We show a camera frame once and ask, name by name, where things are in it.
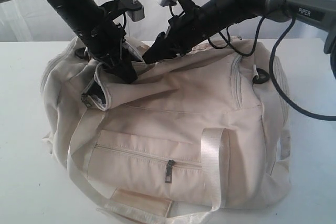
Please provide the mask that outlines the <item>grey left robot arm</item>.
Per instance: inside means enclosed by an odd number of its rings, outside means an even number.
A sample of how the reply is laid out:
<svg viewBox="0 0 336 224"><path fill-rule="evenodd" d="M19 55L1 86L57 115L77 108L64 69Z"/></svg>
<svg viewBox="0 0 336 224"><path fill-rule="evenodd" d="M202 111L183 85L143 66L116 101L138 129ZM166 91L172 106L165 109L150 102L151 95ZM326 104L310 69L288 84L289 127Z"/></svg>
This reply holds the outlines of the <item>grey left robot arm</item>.
<svg viewBox="0 0 336 224"><path fill-rule="evenodd" d="M1 0L2 3L12 0ZM115 24L119 16L130 16L134 22L144 18L138 0L112 0L98 6L95 0L46 0L66 22L84 47L75 55L82 60L95 59L126 83L137 79L132 65L135 56L125 47L125 25Z"/></svg>

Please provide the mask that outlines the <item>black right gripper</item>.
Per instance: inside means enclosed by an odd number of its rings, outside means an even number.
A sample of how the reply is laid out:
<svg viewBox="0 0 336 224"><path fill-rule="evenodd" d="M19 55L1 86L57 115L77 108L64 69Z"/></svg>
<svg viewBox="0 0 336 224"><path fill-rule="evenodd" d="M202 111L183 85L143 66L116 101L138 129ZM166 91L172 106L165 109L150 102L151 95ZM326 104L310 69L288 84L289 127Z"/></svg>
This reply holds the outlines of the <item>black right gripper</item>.
<svg viewBox="0 0 336 224"><path fill-rule="evenodd" d="M192 0L178 0L177 4L184 13L173 16L168 30L159 33L143 54L146 64L185 55L209 37L247 19L247 12L235 0L210 0L203 6Z"/></svg>

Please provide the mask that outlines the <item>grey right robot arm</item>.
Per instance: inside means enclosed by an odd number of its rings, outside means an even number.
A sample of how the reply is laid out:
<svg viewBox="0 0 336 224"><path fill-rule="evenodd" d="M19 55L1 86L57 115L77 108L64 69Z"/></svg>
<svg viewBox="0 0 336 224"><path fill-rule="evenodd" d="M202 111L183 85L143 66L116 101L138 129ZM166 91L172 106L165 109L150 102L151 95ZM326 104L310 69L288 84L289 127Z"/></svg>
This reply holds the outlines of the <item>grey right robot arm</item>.
<svg viewBox="0 0 336 224"><path fill-rule="evenodd" d="M330 54L335 71L335 0L210 0L202 6L192 0L156 1L161 6L179 3L184 13L169 20L167 31L143 55L147 64L186 55L199 43L247 19L260 16L284 23L294 17L328 33L324 53Z"/></svg>

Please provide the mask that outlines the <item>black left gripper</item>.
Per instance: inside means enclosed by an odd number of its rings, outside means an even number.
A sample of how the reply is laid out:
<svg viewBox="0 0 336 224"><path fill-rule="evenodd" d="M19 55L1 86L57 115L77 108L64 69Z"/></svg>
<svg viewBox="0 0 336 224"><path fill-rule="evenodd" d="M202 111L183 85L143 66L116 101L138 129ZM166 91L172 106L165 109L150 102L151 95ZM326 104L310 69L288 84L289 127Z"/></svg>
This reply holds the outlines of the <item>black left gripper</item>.
<svg viewBox="0 0 336 224"><path fill-rule="evenodd" d="M122 53L124 32L109 17L103 6L94 0L46 0L57 14L89 49L92 56L103 63L106 73L125 83L132 83L138 75L132 65L134 57Z"/></svg>

